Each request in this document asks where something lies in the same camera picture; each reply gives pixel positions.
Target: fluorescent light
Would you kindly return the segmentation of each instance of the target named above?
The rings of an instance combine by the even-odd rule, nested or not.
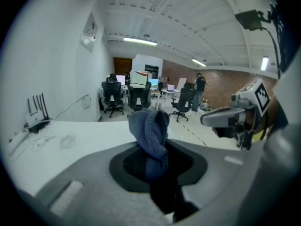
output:
[[[135,43],[144,43],[144,44],[153,45],[153,46],[157,45],[157,43],[150,42],[150,41],[147,41],[147,40],[139,40],[139,39],[132,39],[132,38],[123,38],[123,41],[135,42]]]
[[[196,59],[192,59],[192,61],[193,61],[194,63],[197,63],[197,64],[201,65],[201,66],[204,66],[204,67],[206,67],[206,65],[205,65],[205,64],[203,64],[203,63],[199,62],[199,61],[198,61],[198,60],[196,60]]]
[[[268,62],[269,62],[269,58],[264,56],[262,59],[261,70],[263,71],[266,70]]]

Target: jeans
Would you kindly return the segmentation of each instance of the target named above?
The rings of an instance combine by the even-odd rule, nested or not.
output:
[[[194,96],[193,101],[192,101],[192,109],[193,110],[198,111],[199,101],[200,101],[203,93],[204,93],[203,91],[197,91],[196,96]]]

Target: brick wall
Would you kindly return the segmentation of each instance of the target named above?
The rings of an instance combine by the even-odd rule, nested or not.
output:
[[[208,104],[213,108],[228,106],[231,94],[237,92],[247,83],[262,79],[268,90],[269,96],[272,96],[272,89],[277,80],[261,75],[253,76],[250,73],[227,71],[227,70],[193,70],[188,67],[164,60],[162,76],[169,77],[169,84],[175,87],[179,78],[187,78],[187,82],[194,83],[196,75],[201,72],[206,78],[205,92],[203,98],[208,99]]]

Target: white floor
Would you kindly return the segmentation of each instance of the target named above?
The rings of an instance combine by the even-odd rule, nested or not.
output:
[[[170,96],[167,97],[166,101],[162,103],[161,110],[164,110],[166,113],[175,111],[176,109],[171,106],[171,101]],[[156,98],[152,99],[149,109],[155,110],[156,102]],[[112,118],[109,118],[111,112],[105,114],[101,111],[101,113],[103,117],[101,122],[127,121],[127,111],[124,111],[124,115],[121,112],[114,112]],[[239,150],[234,139],[218,138],[211,130],[211,127],[201,125],[200,116],[202,113],[204,112],[201,109],[198,109],[198,112],[190,110],[186,113],[189,121],[180,117],[179,122],[176,122],[176,115],[171,115],[169,127],[180,140],[185,142],[228,150]]]

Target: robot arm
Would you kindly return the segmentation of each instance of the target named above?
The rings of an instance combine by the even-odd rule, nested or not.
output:
[[[241,148],[251,147],[254,131],[267,111],[269,96],[261,79],[253,81],[231,96],[230,107],[203,114],[201,124],[214,127],[219,137],[235,138]],[[251,127],[246,126],[246,114],[254,114]]]

